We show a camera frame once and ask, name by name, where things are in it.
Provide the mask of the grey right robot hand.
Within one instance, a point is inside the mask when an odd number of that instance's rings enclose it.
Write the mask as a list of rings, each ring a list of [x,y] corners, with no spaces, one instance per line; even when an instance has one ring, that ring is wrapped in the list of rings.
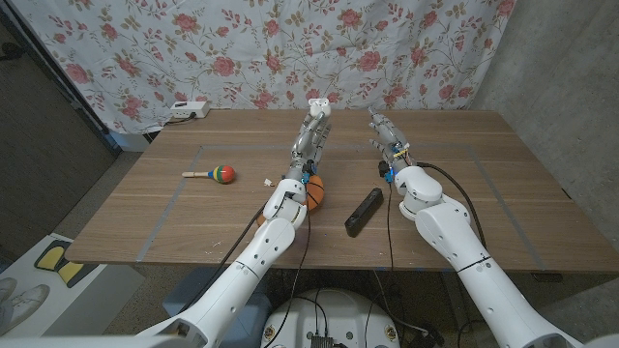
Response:
[[[379,136],[378,140],[371,139],[369,142],[379,150],[385,160],[396,172],[414,166],[417,162],[410,155],[410,143],[404,134],[395,124],[385,115],[378,113],[374,108],[369,107],[368,112],[371,116],[369,126]]]

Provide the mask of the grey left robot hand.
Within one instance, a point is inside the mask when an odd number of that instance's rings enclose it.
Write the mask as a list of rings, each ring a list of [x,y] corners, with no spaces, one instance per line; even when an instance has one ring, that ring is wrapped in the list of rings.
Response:
[[[285,174],[286,179],[300,181],[303,167],[309,160],[312,160],[315,166],[320,163],[331,127],[330,114],[325,111],[306,115],[291,148],[291,162]]]

